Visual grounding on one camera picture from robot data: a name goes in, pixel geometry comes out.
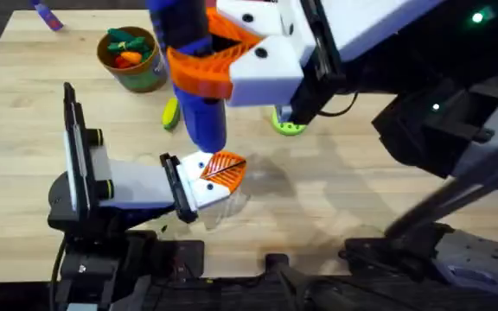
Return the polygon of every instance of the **green toy vegetable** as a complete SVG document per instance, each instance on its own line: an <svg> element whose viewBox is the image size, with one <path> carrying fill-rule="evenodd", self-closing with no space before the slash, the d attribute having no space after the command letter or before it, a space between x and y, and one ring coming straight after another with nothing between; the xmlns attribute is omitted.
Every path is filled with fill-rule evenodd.
<svg viewBox="0 0 498 311"><path fill-rule="evenodd" d="M108 29L107 34L111 37L111 42L130 42L136 39L135 36L120 29Z"/></svg>
<svg viewBox="0 0 498 311"><path fill-rule="evenodd" d="M147 45L145 44L145 38L138 37L128 42L127 41L113 42L109 44L107 50L114 54L118 54L124 51L143 53L149 50L149 47L147 47Z"/></svg>

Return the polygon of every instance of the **screw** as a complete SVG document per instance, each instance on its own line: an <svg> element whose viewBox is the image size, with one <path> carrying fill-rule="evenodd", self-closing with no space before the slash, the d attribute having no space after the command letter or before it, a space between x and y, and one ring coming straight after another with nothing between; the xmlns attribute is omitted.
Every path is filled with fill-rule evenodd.
<svg viewBox="0 0 498 311"><path fill-rule="evenodd" d="M266 49L264 49L264 48L257 48L255 50L255 54L259 58L266 58L268 56L268 51L266 51Z"/></svg>
<svg viewBox="0 0 498 311"><path fill-rule="evenodd" d="M251 14L248 14L248 13L245 13L241 19L243 20L243 22L252 22L254 20L254 18L252 17Z"/></svg>

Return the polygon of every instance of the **white panel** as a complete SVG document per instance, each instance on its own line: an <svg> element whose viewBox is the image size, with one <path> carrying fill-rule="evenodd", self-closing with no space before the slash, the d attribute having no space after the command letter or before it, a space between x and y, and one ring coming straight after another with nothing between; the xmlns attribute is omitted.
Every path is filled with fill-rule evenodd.
<svg viewBox="0 0 498 311"><path fill-rule="evenodd" d="M191 183L191 191L194 194L197 209L209 206L230 196L230 189L212 181L199 179Z"/></svg>
<svg viewBox="0 0 498 311"><path fill-rule="evenodd" d="M184 192L188 197L189 207L192 211L209 206L220 200L224 200L230 195L230 189L214 183L200 179L203 170L210 162L213 154L197 151L191 155L183 157L176 168L180 175L180 180ZM212 184L212 189L208 189L208 184Z"/></svg>
<svg viewBox="0 0 498 311"><path fill-rule="evenodd" d="M443 0L322 0L343 61L353 60Z"/></svg>
<svg viewBox="0 0 498 311"><path fill-rule="evenodd" d="M169 180L160 166L109 160L114 197L101 206L123 209L165 207L174 204Z"/></svg>
<svg viewBox="0 0 498 311"><path fill-rule="evenodd" d="M183 157L180 162L186 171L186 175L189 181L195 181L201 177L203 170L207 166L207 163L211 161L213 157L212 153L206 153L197 151L191 155Z"/></svg>
<svg viewBox="0 0 498 311"><path fill-rule="evenodd" d="M68 134L63 132L63 142L65 143L65 157L67 158L68 189L70 190L70 202L73 210L76 211L78 201L76 200L76 184L74 183L73 159L70 157L70 141Z"/></svg>
<svg viewBox="0 0 498 311"><path fill-rule="evenodd" d="M301 2L300 0L278 0L278 8L284 35L289 38L299 59L299 64L304 67L316 48L316 40L310 30Z"/></svg>
<svg viewBox="0 0 498 311"><path fill-rule="evenodd" d="M259 58L255 51L268 55ZM230 65L233 82L231 106L287 105L303 79L290 41L281 35L269 36Z"/></svg>
<svg viewBox="0 0 498 311"><path fill-rule="evenodd" d="M256 35L281 35L282 23L275 3L246 0L218 0L218 12L241 28ZM244 22L243 15L250 14L251 22Z"/></svg>

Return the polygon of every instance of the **red object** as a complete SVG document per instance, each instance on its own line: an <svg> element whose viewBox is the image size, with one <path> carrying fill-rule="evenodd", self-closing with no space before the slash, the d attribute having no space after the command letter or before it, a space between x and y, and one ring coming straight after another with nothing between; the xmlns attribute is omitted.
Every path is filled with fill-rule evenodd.
<svg viewBox="0 0 498 311"><path fill-rule="evenodd" d="M122 56L117 56L117 58L114 59L114 64L119 69L124 69L132 66L132 64L128 60L125 60L125 58Z"/></svg>

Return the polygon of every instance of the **blue cylinder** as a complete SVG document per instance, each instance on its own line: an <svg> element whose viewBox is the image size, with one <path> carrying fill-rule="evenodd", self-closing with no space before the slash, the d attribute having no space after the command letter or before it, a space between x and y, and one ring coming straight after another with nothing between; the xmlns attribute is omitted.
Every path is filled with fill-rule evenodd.
<svg viewBox="0 0 498 311"><path fill-rule="evenodd" d="M147 0L146 5L164 59L167 48L201 57L213 52L204 0ZM191 140L204 152L222 150L227 137L224 101L195 96L176 86L174 92Z"/></svg>

